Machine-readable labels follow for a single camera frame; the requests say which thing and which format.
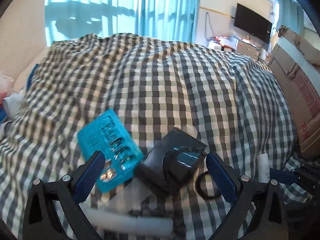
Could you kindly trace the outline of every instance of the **plastic bag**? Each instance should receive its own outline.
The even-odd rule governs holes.
[[[12,81],[12,78],[4,76],[0,72],[0,104],[2,104],[4,98],[12,93]]]

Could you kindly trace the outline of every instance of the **metal screw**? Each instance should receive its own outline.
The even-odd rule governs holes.
[[[107,168],[109,168],[110,167],[110,165],[111,165],[111,159],[108,159],[108,160],[106,160],[106,162],[105,162],[105,165],[104,165],[104,170],[105,169],[107,169]]]
[[[64,175],[64,176],[62,177],[62,180],[63,180],[63,181],[69,181],[70,179],[71,179],[70,175]]]
[[[249,181],[249,177],[247,175],[242,175],[241,180],[247,182]]]
[[[276,185],[278,184],[278,181],[276,181],[275,179],[272,179],[272,180],[271,180],[271,184],[274,185],[274,186],[276,186]]]
[[[34,181],[33,181],[33,185],[38,185],[40,183],[40,180],[39,179],[35,179]]]

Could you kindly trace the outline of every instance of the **gingham blanket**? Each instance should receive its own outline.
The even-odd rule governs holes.
[[[83,164],[76,135],[110,108],[145,154],[173,127],[193,125],[207,151],[252,179],[258,154],[268,153],[272,168],[281,169],[296,142],[276,79],[248,56],[134,34],[54,42],[0,145],[0,214],[16,236],[22,236],[32,181],[58,180]],[[293,157],[286,164],[297,165]],[[196,193],[195,178],[204,171],[202,163],[179,195],[165,202],[150,197],[141,208],[171,212],[185,226],[175,238],[208,239],[230,205],[222,198],[204,201]],[[206,177],[202,186],[210,195],[214,185]],[[94,189],[92,206],[103,205],[122,188],[107,194]],[[285,192],[289,198],[305,197],[293,187]],[[63,226],[68,228],[65,220]]]

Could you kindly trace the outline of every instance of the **white cloth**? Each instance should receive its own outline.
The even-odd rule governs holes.
[[[8,118],[11,120],[19,112],[20,106],[22,104],[24,96],[24,91],[21,90],[19,93],[13,93],[11,96],[3,99],[2,105],[7,114]]]

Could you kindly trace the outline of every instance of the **black rubber ring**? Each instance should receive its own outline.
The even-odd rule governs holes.
[[[203,190],[201,189],[201,181],[202,179],[204,178],[205,175],[208,175],[209,172],[206,171],[202,174],[200,174],[198,176],[198,178],[196,179],[196,191],[198,192],[198,194],[205,200],[212,200],[212,199],[215,199],[215,198],[218,198],[221,196],[221,193],[219,192],[217,195],[214,195],[214,196],[208,196],[206,193],[203,192]]]

